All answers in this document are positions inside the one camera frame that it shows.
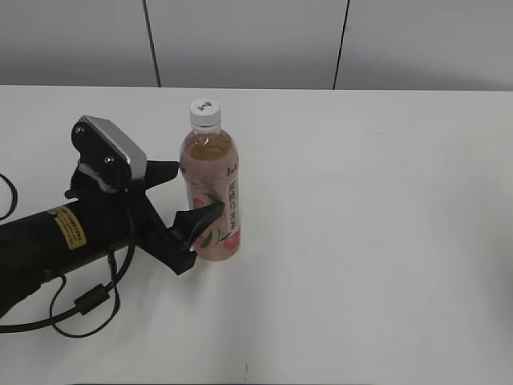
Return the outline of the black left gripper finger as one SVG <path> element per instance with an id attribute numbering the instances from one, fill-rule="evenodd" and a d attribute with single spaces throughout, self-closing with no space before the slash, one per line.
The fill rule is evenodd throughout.
<path id="1" fill-rule="evenodd" d="M 182 249 L 191 249 L 204 231 L 220 218 L 224 203 L 219 201 L 199 209 L 178 211 L 168 234 Z"/>
<path id="2" fill-rule="evenodd" d="M 178 161 L 149 160 L 146 168 L 146 189 L 174 180 L 179 170 Z"/>

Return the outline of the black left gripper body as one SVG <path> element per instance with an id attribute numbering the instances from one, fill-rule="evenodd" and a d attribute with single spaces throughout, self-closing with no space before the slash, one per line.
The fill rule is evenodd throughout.
<path id="1" fill-rule="evenodd" d="M 168 234 L 146 191 L 146 173 L 130 189 L 107 193 L 76 168 L 65 196 L 76 199 L 69 206 L 86 234 L 87 245 L 95 249 L 95 258 L 110 248 L 139 247 L 180 275 L 194 266 L 196 254 L 182 249 Z"/>

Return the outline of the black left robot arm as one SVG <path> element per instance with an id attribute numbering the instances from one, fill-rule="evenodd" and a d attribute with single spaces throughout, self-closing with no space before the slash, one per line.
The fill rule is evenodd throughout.
<path id="1" fill-rule="evenodd" d="M 69 203 L 1 227 L 1 313 L 108 252 L 139 247 L 175 274 L 196 261 L 196 239 L 220 218 L 224 203 L 179 211 L 167 227 L 146 195 L 177 177 L 175 161 L 149 161 L 140 179 L 115 170 L 110 176 L 79 165 L 65 196 Z"/>

